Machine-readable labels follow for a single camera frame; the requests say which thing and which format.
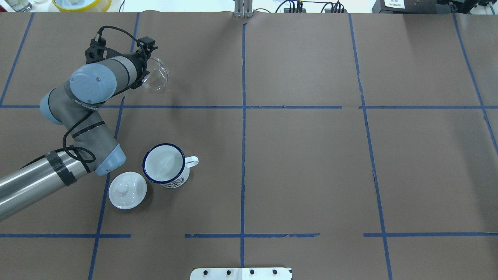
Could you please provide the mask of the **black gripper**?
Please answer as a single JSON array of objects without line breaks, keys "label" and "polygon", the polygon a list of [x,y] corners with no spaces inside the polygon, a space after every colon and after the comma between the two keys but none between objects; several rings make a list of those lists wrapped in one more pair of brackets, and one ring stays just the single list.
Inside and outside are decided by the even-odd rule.
[{"label": "black gripper", "polygon": [[138,48],[135,52],[126,54],[126,58],[130,60],[136,70],[136,78],[130,77],[130,85],[126,89],[137,89],[144,83],[144,79],[150,72],[147,70],[148,60],[151,58],[152,52],[158,47],[156,41],[150,37],[142,37],[138,39]]}]

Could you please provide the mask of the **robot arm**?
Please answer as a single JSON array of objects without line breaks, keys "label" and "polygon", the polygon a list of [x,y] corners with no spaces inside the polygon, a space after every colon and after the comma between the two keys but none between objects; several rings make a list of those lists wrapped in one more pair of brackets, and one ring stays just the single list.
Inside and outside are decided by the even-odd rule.
[{"label": "robot arm", "polygon": [[157,49],[156,42],[142,37],[135,43],[136,51],[123,54],[107,48],[105,39],[97,35],[85,51],[86,64],[43,97],[43,116],[67,131],[59,149],[1,179],[1,220],[87,174],[103,176],[126,162],[98,110],[110,98],[140,87],[148,75],[147,62]]}]

